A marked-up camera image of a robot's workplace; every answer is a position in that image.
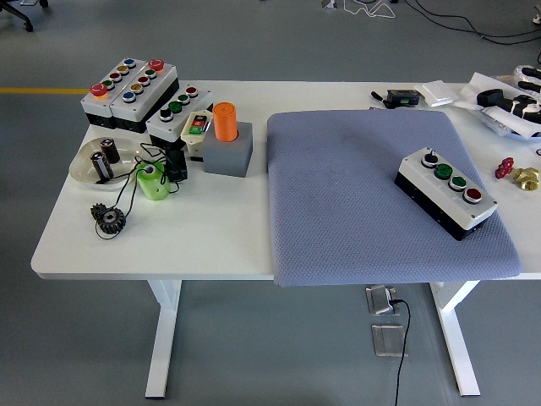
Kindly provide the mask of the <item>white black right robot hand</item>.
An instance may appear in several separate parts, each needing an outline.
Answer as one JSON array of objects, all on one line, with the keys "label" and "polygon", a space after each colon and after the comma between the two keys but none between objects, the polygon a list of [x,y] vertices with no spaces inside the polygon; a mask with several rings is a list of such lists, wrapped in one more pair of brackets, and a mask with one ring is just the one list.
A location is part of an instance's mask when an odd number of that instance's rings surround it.
[{"label": "white black right robot hand", "polygon": [[522,93],[512,100],[511,112],[532,123],[540,124],[540,70],[519,65],[514,70],[514,85]]}]

